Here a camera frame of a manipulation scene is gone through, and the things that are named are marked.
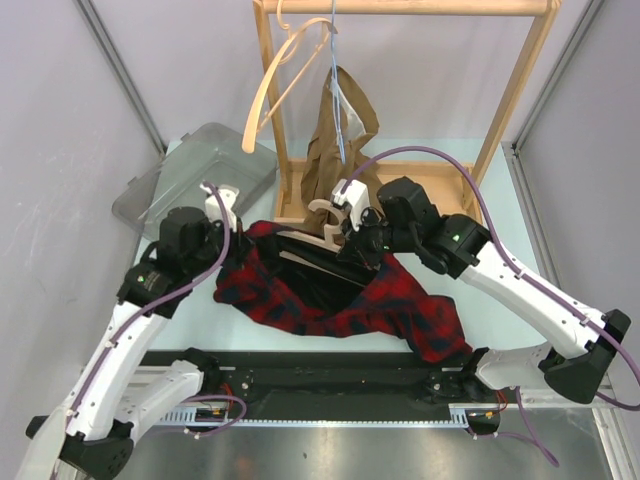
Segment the red plaid cloth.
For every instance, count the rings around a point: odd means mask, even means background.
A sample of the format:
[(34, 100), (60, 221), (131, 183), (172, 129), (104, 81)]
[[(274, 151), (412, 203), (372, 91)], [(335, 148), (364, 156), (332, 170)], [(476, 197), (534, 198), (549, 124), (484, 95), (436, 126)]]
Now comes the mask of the red plaid cloth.
[(357, 268), (365, 278), (357, 286), (281, 258), (284, 230), (269, 221), (250, 226), (251, 247), (241, 265), (222, 268), (216, 302), (297, 336), (391, 335), (427, 363), (471, 353), (454, 300), (428, 294), (393, 255), (377, 271)]

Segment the left aluminium frame post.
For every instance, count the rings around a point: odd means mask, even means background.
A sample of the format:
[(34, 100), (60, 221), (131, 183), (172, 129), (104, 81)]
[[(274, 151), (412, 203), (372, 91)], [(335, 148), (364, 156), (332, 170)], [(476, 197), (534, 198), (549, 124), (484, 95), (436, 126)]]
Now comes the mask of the left aluminium frame post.
[(98, 49), (104, 56), (109, 69), (113, 73), (116, 82), (140, 122), (146, 136), (158, 155), (163, 157), (167, 150), (167, 144), (162, 139), (156, 122), (95, 2), (91, 0), (74, 0), (73, 3), (93, 36)]

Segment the grey aluminium frame post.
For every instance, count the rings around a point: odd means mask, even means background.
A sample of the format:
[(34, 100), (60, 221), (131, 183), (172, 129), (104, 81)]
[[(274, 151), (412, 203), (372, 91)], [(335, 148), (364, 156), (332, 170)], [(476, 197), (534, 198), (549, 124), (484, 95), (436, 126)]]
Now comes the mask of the grey aluminium frame post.
[(518, 130), (513, 139), (501, 143), (536, 266), (539, 272), (556, 286), (561, 285), (557, 262), (549, 246), (531, 181), (527, 178), (522, 148), (539, 123), (547, 105), (571, 66), (573, 58), (604, 6), (602, 1), (568, 1), (566, 4), (570, 7), (570, 13), (560, 12), (556, 17), (555, 24), (561, 27), (559, 34), (561, 38), (554, 41), (557, 51), (550, 56), (552, 62), (548, 67), (544, 82), (540, 84), (526, 114), (519, 121)]

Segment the grey plastic bin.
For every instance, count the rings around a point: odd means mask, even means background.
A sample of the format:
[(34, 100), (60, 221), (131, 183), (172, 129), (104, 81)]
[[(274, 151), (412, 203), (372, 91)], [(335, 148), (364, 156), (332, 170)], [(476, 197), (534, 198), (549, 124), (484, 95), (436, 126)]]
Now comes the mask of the grey plastic bin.
[(158, 237), (160, 222), (176, 207), (203, 208), (203, 181), (238, 190), (233, 212), (246, 212), (274, 184), (277, 155), (258, 144), (253, 153), (241, 148), (242, 135), (219, 123), (208, 123), (181, 143), (142, 177), (130, 182), (112, 205), (112, 213), (149, 240)]

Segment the light blue wire hanger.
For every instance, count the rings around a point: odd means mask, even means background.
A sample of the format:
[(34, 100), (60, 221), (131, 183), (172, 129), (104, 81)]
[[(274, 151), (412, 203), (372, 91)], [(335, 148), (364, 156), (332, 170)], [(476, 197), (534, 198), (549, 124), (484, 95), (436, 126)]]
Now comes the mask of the light blue wire hanger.
[(332, 116), (334, 121), (334, 128), (336, 134), (336, 145), (340, 155), (340, 161), (342, 165), (346, 164), (346, 153), (344, 138), (341, 125), (341, 104), (340, 104), (340, 87), (338, 78), (338, 68), (335, 50), (335, 36), (337, 35), (337, 29), (335, 27), (337, 1), (331, 1), (330, 12), (330, 53), (331, 53), (331, 86), (330, 91), (332, 94)]

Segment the brown skirt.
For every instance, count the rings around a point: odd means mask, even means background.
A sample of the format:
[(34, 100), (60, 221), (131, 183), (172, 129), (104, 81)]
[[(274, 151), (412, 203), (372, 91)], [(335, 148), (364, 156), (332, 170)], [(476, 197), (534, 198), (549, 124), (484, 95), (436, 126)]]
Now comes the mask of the brown skirt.
[(344, 149), (340, 150), (337, 144), (332, 76), (328, 75), (301, 179), (304, 207), (308, 207), (315, 199), (329, 200), (338, 181), (350, 178), (357, 168), (369, 160), (362, 149), (379, 131), (377, 114), (357, 82), (342, 67), (337, 68), (337, 80)]

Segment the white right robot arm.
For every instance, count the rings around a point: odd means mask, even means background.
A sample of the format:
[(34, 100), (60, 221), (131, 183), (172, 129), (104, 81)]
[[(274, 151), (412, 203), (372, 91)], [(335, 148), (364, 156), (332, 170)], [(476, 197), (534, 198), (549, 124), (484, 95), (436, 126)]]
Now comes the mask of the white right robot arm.
[(545, 341), (512, 350), (481, 348), (463, 370), (461, 388), (484, 401), (506, 387), (548, 387), (589, 404), (630, 326), (619, 310), (603, 313), (580, 304), (518, 262), (490, 231), (465, 214), (445, 215), (423, 187), (401, 177), (377, 193), (373, 209), (367, 186), (340, 180), (331, 193), (347, 213), (342, 223), (345, 260), (377, 266), (386, 254), (414, 253), (431, 271), (459, 279), (498, 300), (532, 326)]

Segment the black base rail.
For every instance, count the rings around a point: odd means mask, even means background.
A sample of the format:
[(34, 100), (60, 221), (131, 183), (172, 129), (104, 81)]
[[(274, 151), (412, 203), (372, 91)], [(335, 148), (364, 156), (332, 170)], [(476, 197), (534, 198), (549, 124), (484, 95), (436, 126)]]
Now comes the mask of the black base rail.
[(247, 419), (443, 420), (449, 407), (499, 410), (516, 404), (471, 377), (472, 355), (428, 364), (410, 353), (151, 351), (144, 367), (189, 360), (205, 370), (207, 393), (229, 391)]

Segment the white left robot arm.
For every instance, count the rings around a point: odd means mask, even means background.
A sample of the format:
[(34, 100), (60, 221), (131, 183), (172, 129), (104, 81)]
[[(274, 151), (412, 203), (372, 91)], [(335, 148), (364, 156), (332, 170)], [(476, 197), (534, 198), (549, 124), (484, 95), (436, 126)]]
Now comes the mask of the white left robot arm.
[(31, 420), (31, 440), (17, 474), (54, 479), (66, 464), (93, 479), (114, 479), (138, 441), (184, 402), (237, 406), (218, 433), (247, 413), (238, 396), (219, 393), (221, 371), (211, 355), (190, 348), (132, 397), (126, 389), (156, 336), (179, 304), (235, 250), (238, 220), (209, 198), (204, 209), (178, 207), (162, 221), (160, 237), (126, 274), (107, 329), (81, 377), (48, 416)]

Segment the wooden hanger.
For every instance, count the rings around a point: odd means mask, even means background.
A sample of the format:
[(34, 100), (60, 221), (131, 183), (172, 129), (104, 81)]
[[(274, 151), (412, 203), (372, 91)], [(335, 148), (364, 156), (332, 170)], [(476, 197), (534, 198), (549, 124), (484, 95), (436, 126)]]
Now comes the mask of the wooden hanger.
[[(248, 154), (253, 153), (255, 150), (257, 134), (278, 112), (283, 100), (289, 95), (292, 88), (296, 85), (296, 83), (304, 75), (306, 70), (313, 63), (315, 58), (319, 55), (324, 46), (328, 43), (331, 35), (337, 32), (331, 21), (323, 17), (311, 18), (306, 23), (301, 24), (297, 30), (293, 31), (289, 24), (285, 24), (282, 21), (282, 1), (276, 2), (276, 17), (280, 28), (287, 33), (287, 39), (281, 45), (278, 52), (268, 60), (268, 65), (264, 70), (263, 79), (256, 91), (253, 103), (251, 105), (242, 140), (242, 149), (245, 153)], [(283, 93), (276, 95), (276, 99), (271, 103), (270, 110), (266, 113), (262, 113), (264, 102), (268, 97), (268, 92), (271, 84), (276, 78), (278, 68), (289, 62), (294, 57), (296, 51), (299, 48), (300, 42), (305, 37), (307, 30), (313, 25), (322, 26), (322, 29), (324, 31), (322, 41), (315, 46), (314, 51), (307, 62), (303, 65), (303, 67), (290, 82), (288, 87), (283, 91)]]
[(324, 199), (312, 200), (309, 210), (311, 213), (329, 214), (330, 219), (322, 226), (321, 233), (311, 233), (304, 226), (304, 216), (301, 214), (275, 219), (283, 225), (283, 230), (277, 233), (282, 237), (282, 240), (276, 241), (279, 257), (358, 287), (367, 286), (376, 275), (376, 270), (367, 270), (337, 258), (344, 245), (341, 226), (347, 220), (347, 215)]

